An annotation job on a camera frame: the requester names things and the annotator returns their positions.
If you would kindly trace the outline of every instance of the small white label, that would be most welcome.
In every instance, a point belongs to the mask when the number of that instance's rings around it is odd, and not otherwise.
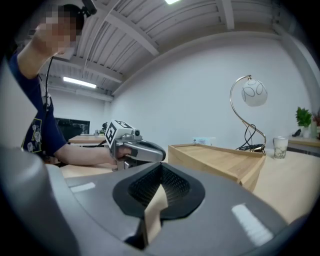
[[[262,246],[274,238],[271,231],[244,204],[232,207],[231,211],[255,246]]]
[[[90,182],[90,183],[79,185],[79,186],[73,186],[70,189],[71,189],[72,193],[77,193],[77,192],[81,192],[81,191],[85,191],[85,190],[90,190],[95,187],[96,187],[96,185],[93,182]]]
[[[216,137],[193,137],[192,142],[195,144],[202,144],[207,146],[214,146]]]

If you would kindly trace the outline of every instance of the person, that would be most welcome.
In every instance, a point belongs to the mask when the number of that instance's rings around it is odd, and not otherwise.
[[[22,147],[32,153],[55,156],[59,161],[72,165],[116,164],[106,147],[87,148],[67,144],[54,118],[53,100],[48,100],[39,80],[42,66],[54,55],[64,51],[80,34],[84,16],[80,9],[71,4],[60,6],[46,17],[36,28],[31,41],[18,54],[14,54],[9,67],[20,87],[37,109],[37,114],[28,129]],[[117,157],[130,154],[131,150],[121,147]]]

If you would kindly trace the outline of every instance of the light wood table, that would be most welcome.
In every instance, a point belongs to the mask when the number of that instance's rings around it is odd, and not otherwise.
[[[289,143],[320,148],[320,139],[317,138],[303,138],[291,136],[289,137]]]
[[[320,157],[320,140],[291,136],[289,137],[288,150]]]
[[[287,151],[285,159],[273,159],[273,153],[273,150],[266,150],[265,163],[253,193],[291,223],[311,210],[319,194],[320,158]],[[71,178],[112,173],[113,167],[110,164],[66,165],[60,170],[65,178]]]
[[[105,140],[105,136],[85,136],[85,135],[77,135],[71,139],[69,142],[71,145],[76,146],[96,146]]]

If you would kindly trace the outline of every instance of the wooden box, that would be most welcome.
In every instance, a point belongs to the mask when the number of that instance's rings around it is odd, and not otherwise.
[[[201,144],[168,146],[168,162],[223,176],[249,191],[255,189],[266,155]]]

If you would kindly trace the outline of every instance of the white lamp shade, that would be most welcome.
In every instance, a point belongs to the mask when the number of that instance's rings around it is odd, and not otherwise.
[[[242,87],[242,98],[250,107],[258,107],[267,101],[268,93],[262,82],[255,79],[246,81]]]

